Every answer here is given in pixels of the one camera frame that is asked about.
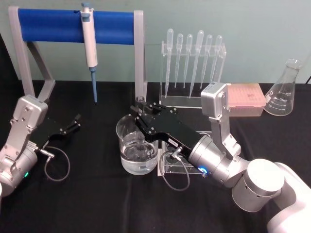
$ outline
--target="clear water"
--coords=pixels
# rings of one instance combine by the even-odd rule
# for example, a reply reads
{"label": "clear water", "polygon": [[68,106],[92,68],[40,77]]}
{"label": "clear water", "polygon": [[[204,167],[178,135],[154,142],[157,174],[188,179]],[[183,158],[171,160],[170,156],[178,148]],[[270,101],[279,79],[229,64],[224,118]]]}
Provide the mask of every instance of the clear water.
{"label": "clear water", "polygon": [[141,132],[132,132],[121,143],[121,162],[126,171],[134,175],[145,175],[157,164],[157,149],[144,140]]}

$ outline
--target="pipette stand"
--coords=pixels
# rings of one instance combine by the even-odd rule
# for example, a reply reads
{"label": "pipette stand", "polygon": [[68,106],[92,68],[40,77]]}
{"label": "pipette stand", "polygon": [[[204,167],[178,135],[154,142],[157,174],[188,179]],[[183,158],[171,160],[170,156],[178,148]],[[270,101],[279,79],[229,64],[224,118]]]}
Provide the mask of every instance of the pipette stand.
{"label": "pipette stand", "polygon": [[[37,41],[83,43],[80,11],[10,6],[9,19],[24,93],[35,96],[28,48],[43,75],[44,85],[38,99],[44,101],[52,93],[55,80],[40,54]],[[146,100],[143,11],[95,11],[94,24],[97,44],[134,45],[135,97],[143,96]]]}
{"label": "pipette stand", "polygon": [[[175,82],[175,73],[174,73],[175,69],[174,68],[175,68],[177,49],[176,49],[176,44],[173,44],[172,56],[171,56],[170,83],[169,83],[167,96],[165,97],[167,48],[166,48],[166,43],[162,41],[159,103],[165,106],[169,106],[169,107],[174,106],[177,108],[202,108],[200,94],[201,94],[201,91],[210,82],[210,71],[211,71],[211,66],[212,66],[212,62],[213,62],[215,54],[216,54],[215,45],[212,45],[210,52],[209,52],[209,57],[207,60],[207,68],[206,68],[205,75],[204,75],[205,77],[204,82],[203,82],[202,88],[200,88],[203,60],[204,60],[204,57],[207,56],[207,53],[205,52],[205,45],[202,46],[200,50],[198,67],[197,67],[197,72],[196,72],[196,77],[195,77],[196,83],[194,85],[194,90],[192,92],[192,95],[189,98],[190,82],[191,82],[191,77],[192,77],[192,72],[193,72],[193,62],[194,62],[194,57],[195,57],[195,44],[192,45],[192,48],[190,51],[190,60],[189,60],[188,71],[187,71],[187,76],[186,76],[186,87],[185,88],[183,88],[183,71],[184,71],[185,57],[187,55],[186,46],[185,44],[183,44],[183,47],[181,49],[179,72],[178,72],[178,77],[177,77],[177,85],[175,88],[174,87],[174,82]],[[220,51],[218,52],[216,68],[215,68],[212,81],[215,81],[215,82],[220,81],[224,63],[225,63],[225,58],[226,58],[226,48],[225,48],[225,44],[222,43]]]}

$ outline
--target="erlenmeyer flask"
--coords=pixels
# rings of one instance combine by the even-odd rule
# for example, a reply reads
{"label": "erlenmeyer flask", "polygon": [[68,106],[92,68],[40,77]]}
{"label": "erlenmeyer flask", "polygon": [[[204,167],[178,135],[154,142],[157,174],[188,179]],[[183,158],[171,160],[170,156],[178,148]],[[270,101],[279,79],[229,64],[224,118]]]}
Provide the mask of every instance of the erlenmeyer flask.
{"label": "erlenmeyer flask", "polygon": [[295,81],[302,68],[302,62],[296,59],[288,59],[285,65],[282,76],[265,95],[264,110],[275,116],[285,116],[293,110]]}

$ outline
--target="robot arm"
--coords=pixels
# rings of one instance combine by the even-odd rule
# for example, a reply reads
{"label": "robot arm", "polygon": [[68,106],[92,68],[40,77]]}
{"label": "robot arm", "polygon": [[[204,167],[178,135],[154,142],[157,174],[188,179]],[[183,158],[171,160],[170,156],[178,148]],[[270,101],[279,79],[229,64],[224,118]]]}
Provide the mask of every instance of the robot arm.
{"label": "robot arm", "polygon": [[[239,156],[241,147],[230,134],[227,93],[223,83],[211,83],[201,93],[202,111],[211,122],[213,139],[182,124],[173,107],[141,103],[139,108],[131,107],[131,114],[146,141],[165,141],[182,151],[203,177],[209,175],[232,187],[233,200],[240,208],[256,212],[269,200],[275,200],[281,211],[268,223],[270,233],[297,232],[294,221],[298,219],[302,226],[311,215],[307,198],[310,188],[285,165],[265,159],[249,162]],[[153,115],[151,121],[140,108]]]}
{"label": "robot arm", "polygon": [[44,150],[49,140],[59,139],[79,130],[79,115],[65,128],[55,121],[45,118],[48,105],[39,99],[26,95],[19,98],[7,141],[0,151],[0,197],[10,195],[25,174],[37,162],[37,152],[54,157]]}

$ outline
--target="transfer pipette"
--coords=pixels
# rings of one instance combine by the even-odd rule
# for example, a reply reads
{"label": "transfer pipette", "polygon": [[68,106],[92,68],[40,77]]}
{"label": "transfer pipette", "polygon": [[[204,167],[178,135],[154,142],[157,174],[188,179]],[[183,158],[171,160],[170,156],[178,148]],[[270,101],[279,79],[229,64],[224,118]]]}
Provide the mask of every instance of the transfer pipette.
{"label": "transfer pipette", "polygon": [[188,71],[188,63],[189,63],[189,57],[190,57],[190,51],[192,47],[192,35],[187,35],[187,41],[186,41],[186,60],[185,60],[185,67],[184,67],[184,88],[185,88],[185,82],[186,82],[186,76]]}
{"label": "transfer pipette", "polygon": [[173,35],[174,35],[173,29],[168,29],[167,30],[167,42],[166,42],[167,66],[166,66],[166,80],[165,80],[165,97],[166,97],[167,91],[169,89],[171,55],[172,55],[172,48],[173,48]]}
{"label": "transfer pipette", "polygon": [[199,56],[200,56],[200,50],[201,50],[202,43],[203,43],[203,37],[204,37],[204,31],[200,30],[198,32],[197,37],[196,37],[196,43],[195,43],[195,58],[194,58],[194,65],[193,65],[193,72],[192,72],[189,98],[191,97],[191,93],[192,93],[193,87],[194,87],[195,75],[196,75],[196,70],[198,68],[198,61],[199,61]]}
{"label": "transfer pipette", "polygon": [[176,43],[177,55],[176,55],[176,65],[175,65],[175,88],[176,88],[176,82],[177,82],[177,78],[178,78],[179,59],[180,59],[180,54],[181,54],[181,48],[183,47],[183,38],[184,38],[184,36],[182,34],[178,34],[177,43]]}
{"label": "transfer pipette", "polygon": [[222,44],[222,40],[223,40],[223,37],[221,35],[217,36],[216,42],[215,42],[215,56],[214,56],[214,60],[213,60],[213,64],[212,64],[212,70],[210,72],[210,82],[209,83],[211,83],[213,81],[213,76],[214,76],[215,67],[216,67],[216,63],[217,63],[217,57],[218,57],[218,53],[220,50],[220,46]]}
{"label": "transfer pipette", "polygon": [[206,42],[205,42],[205,57],[204,57],[204,61],[203,61],[202,76],[201,76],[201,86],[200,86],[200,88],[202,88],[203,79],[204,79],[204,76],[205,76],[205,70],[206,70],[206,66],[207,66],[207,59],[209,57],[210,48],[212,47],[212,41],[213,41],[213,36],[212,35],[208,35],[206,37]]}

